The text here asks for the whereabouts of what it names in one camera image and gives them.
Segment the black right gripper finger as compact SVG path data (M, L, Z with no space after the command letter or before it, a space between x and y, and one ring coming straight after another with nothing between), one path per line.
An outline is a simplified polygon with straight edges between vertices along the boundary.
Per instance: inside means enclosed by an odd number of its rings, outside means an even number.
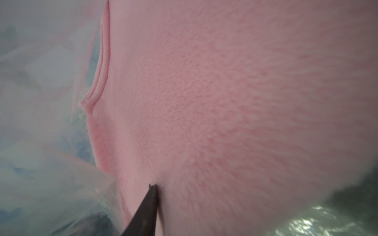
M158 204L158 186L150 185L142 203L121 236L155 236Z

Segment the clear plastic vacuum bag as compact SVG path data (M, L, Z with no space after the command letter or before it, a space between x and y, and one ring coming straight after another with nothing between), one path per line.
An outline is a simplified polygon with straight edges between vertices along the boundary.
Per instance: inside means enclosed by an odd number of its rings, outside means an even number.
M1 1L1 235L119 236L114 178L79 103L105 1Z

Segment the pink fleece blanket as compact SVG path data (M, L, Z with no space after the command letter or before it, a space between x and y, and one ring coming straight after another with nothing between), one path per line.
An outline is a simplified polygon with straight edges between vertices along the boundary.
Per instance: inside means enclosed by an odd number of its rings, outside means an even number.
M129 223L259 236L378 158L377 1L109 1L82 100Z

